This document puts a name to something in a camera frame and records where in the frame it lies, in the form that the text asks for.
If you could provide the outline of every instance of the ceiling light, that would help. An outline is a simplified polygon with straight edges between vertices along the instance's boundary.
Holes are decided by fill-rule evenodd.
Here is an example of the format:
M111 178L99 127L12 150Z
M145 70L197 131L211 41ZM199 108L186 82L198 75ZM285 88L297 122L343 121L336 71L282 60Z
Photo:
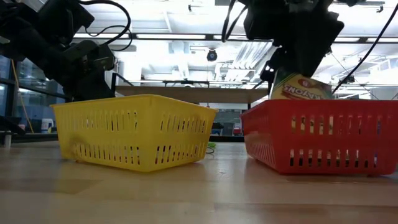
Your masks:
M28 92L30 92L30 90L26 90L26 89L23 89L23 88L19 88L19 92L20 92L20 93L28 93Z
M129 80L131 83L163 83L161 80Z
M196 34L137 34L138 39L192 39L204 40L205 35Z
M214 39L221 40L221 35L214 35ZM245 35L231 35L228 40L248 40Z
M357 37L337 37L335 42L358 42L359 38Z
M189 49L190 50L204 50L204 51L209 50L209 48L205 47L205 46L190 46Z
M243 85L244 82L209 82L210 84L224 84L224 85Z
M113 37L116 37L117 34L100 34L96 37L92 37L89 34L75 34L73 38L87 38L87 39L111 39ZM123 34L120 38L125 38L128 39L129 35L128 34Z
M367 42L375 42L376 38L368 38ZM382 43L393 43L393 42L398 42L398 37L382 37L380 38L379 42Z

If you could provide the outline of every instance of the plastic basket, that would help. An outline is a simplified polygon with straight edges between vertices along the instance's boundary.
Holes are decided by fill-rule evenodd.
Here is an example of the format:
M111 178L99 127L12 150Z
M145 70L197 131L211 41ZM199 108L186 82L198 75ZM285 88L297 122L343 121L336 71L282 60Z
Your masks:
M391 174L398 102L268 100L242 115L250 156L281 174Z
M143 172L203 159L217 112L156 95L53 108L64 158Z

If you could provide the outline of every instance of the yellow basket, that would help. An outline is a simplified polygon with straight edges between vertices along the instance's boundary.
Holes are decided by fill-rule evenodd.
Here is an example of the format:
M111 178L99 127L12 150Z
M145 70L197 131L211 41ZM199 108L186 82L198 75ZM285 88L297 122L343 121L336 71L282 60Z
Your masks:
M217 113L157 95L52 107L64 158L143 172L203 159Z

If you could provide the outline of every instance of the basket slot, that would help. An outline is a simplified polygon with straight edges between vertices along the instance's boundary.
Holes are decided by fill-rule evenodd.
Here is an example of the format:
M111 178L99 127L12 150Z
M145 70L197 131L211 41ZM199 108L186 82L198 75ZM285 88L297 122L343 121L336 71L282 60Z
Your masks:
M347 134L352 134L353 133L353 116L350 115L348 116L347 120Z
M319 135L325 132L325 118L323 116L319 117Z
M169 150L167 151L167 162L170 162L170 155L171 155L171 152L172 152L172 146L169 146Z
M305 133L305 116L301 116L301 122L300 122L300 133L304 134Z
M334 119L333 116L329 116L328 126L327 126L329 135L333 134L333 119Z
M189 133L189 130L190 130L189 129L190 122L191 122L191 118L188 118L188 120L187 120L187 128L185 129L187 133Z
M139 158L139 147L137 146L136 149L137 149L137 164L140 165L141 162L140 162L140 158Z
M172 123L172 129L171 129L171 131L175 131L175 128L176 128L176 125L175 125L175 123L176 123L176 120L177 119L177 115L174 115L174 118L173 118L173 123Z
M130 146L130 161L131 161L131 164L137 163L137 161L134 162L134 158L136 158L136 157L137 157L137 155L135 153L135 148L133 146Z
M313 151L312 149L308 150L308 166L312 167L312 162L313 162Z
M345 124L345 117L340 115L338 117L338 121L337 121L337 125L338 125L337 130L338 130L338 134L339 135L344 135L345 134L346 129L344 127L344 124Z
M163 151L162 151L162 160L161 160L161 163L163 163L163 162L164 162L164 160L165 160L165 154L166 154L166 146L163 146Z
M342 161L345 161L345 158L341 156L340 149L337 149L337 151L333 151L331 157L334 160L334 161L332 161L332 163L335 164L335 166L337 168L340 168L340 166L342 166Z
M197 123L196 123L196 128L195 128L195 133L199 133L199 130L200 130L200 124L201 124L201 119L197 120Z
M203 120L203 125L201 127L201 132L204 133L205 132L205 126L206 126L206 120Z
M299 159L298 159L298 166L303 166L303 161L304 161L304 152L303 149L300 149L298 151L299 154Z
M164 116L165 116L165 114L162 115L162 121L160 122L160 132L163 131Z
M177 117L177 132L180 131L180 128L182 127L182 122L180 120L180 117Z
M362 116L358 116L358 134L363 134Z
M181 145L179 145L177 151L175 152L175 160L176 161L180 160L180 155L181 155Z
M315 117L310 117L310 134L315 134Z
M382 123L382 116L377 117L377 124L376 124L376 134L380 135L381 134L381 123Z
M292 134L296 133L296 116L292 116Z

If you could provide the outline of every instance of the wooden table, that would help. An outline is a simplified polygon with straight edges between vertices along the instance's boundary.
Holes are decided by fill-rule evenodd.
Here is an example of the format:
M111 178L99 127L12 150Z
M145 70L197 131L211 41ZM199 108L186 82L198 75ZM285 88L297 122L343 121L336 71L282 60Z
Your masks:
M0 223L398 223L398 176L282 176L240 143L150 174L15 144L0 148Z

